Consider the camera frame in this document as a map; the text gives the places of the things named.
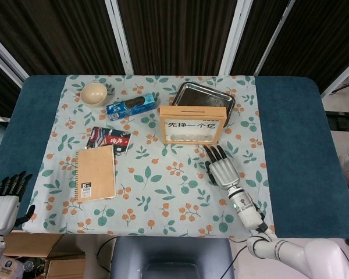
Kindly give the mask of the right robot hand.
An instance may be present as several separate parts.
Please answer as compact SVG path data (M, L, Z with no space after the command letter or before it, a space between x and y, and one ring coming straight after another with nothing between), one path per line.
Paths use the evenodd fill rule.
M237 187L240 183L239 174L223 148L220 145L203 147L209 157L205 167L210 180L223 190Z

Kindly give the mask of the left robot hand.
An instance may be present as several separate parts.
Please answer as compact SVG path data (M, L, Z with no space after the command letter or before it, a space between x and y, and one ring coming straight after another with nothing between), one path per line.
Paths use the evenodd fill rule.
M15 227L21 226L31 219L35 205L30 205L27 213L17 217L19 207L33 174L23 171L12 177L5 177L0 182L0 236L9 234Z

